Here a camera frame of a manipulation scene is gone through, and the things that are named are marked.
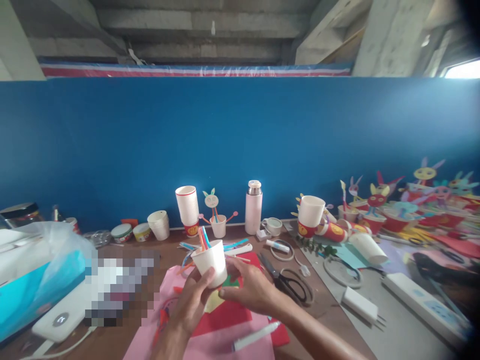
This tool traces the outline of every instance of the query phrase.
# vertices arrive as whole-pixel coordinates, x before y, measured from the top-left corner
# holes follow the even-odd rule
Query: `blue wall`
[[[197,187],[206,215],[200,191],[215,187],[219,213],[239,211],[234,220],[243,222],[251,179],[262,182],[262,215],[281,219],[292,217],[300,192],[339,204],[339,179],[352,175],[364,175],[363,197],[377,170],[386,181],[412,181],[424,156],[431,165],[446,158],[438,178],[450,179],[480,170],[479,85],[347,77],[0,84],[0,139],[18,149],[3,160],[0,207],[60,204],[83,230],[165,209],[177,227],[182,185]],[[38,182],[28,176],[35,172]]]

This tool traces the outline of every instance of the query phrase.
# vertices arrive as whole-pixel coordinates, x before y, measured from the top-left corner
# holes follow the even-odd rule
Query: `thermos bottle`
[[[255,235],[262,222],[262,184],[258,180],[248,182],[245,202],[245,231]]]

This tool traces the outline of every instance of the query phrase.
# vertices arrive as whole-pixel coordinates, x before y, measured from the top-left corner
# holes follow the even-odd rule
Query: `window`
[[[447,70],[448,79],[480,79],[480,60],[453,66]]]

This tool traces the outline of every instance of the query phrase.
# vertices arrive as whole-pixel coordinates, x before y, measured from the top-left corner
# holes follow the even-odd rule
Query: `hand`
[[[169,325],[180,328],[190,337],[204,314],[205,304],[215,289],[209,289],[215,277],[213,267],[203,276],[195,268],[188,276],[178,303],[173,310]]]
[[[234,282],[242,276],[243,287],[223,287],[218,294],[220,298],[240,303],[257,314],[278,318],[279,311],[290,298],[280,292],[256,266],[231,257],[226,262],[230,281]]]

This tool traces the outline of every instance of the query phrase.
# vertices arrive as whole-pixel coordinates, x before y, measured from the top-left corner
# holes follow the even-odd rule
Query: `white mug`
[[[268,217],[261,221],[261,224],[272,236],[279,236],[282,232],[282,221],[276,217]]]

